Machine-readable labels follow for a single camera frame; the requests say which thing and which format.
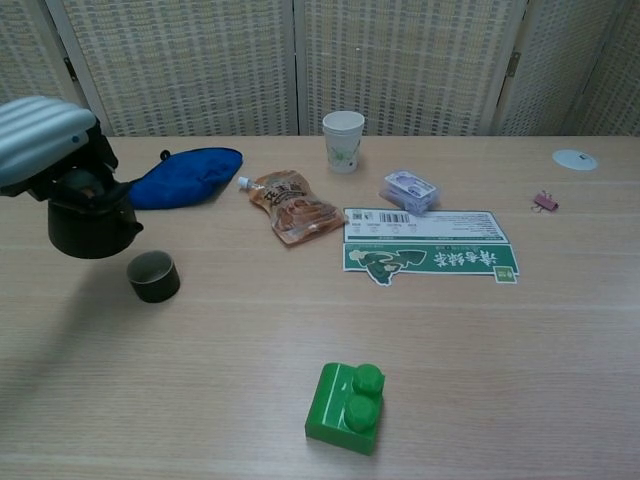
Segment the barcode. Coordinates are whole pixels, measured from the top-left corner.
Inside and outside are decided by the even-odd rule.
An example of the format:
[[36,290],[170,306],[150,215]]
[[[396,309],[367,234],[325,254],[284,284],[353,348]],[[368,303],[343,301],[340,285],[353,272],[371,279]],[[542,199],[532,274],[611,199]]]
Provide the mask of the barcode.
[[384,223],[409,223],[408,213],[381,213],[380,221]]

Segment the blue cloth bag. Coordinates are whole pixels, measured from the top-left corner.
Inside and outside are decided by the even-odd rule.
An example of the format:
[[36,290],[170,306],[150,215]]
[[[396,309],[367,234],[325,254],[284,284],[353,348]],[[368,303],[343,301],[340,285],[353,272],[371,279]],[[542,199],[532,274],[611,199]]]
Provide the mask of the blue cloth bag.
[[206,200],[229,182],[242,165],[231,148],[199,148],[160,154],[162,162],[136,180],[129,200],[136,210],[186,207]]

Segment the woven panel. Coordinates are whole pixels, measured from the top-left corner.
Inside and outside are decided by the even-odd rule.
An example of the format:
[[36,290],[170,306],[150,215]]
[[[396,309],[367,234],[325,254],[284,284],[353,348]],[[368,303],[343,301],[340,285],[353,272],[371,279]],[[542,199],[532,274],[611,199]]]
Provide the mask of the woven panel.
[[280,0],[64,0],[116,135],[287,131]]
[[30,1],[0,1],[0,104],[28,95],[65,96],[26,7]]
[[579,110],[580,135],[640,135],[640,0],[614,32]]
[[508,92],[500,135],[558,135],[617,0],[541,0]]
[[309,131],[355,109],[378,135],[478,131],[512,0],[307,0]]

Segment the green toy block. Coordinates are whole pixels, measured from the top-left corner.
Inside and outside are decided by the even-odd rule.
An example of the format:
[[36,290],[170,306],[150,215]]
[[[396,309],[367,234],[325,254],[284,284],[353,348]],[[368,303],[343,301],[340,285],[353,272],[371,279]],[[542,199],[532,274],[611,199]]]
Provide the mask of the green toy block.
[[384,375],[375,365],[327,363],[304,426],[307,437],[371,455],[383,387]]

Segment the white paper cup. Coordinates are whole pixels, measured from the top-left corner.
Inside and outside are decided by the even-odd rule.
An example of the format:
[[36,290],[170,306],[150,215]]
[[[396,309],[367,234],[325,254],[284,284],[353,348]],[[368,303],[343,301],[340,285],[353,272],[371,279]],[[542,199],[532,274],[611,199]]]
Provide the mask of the white paper cup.
[[358,168],[363,128],[364,117],[358,112],[338,111],[322,119],[331,170],[351,173]]

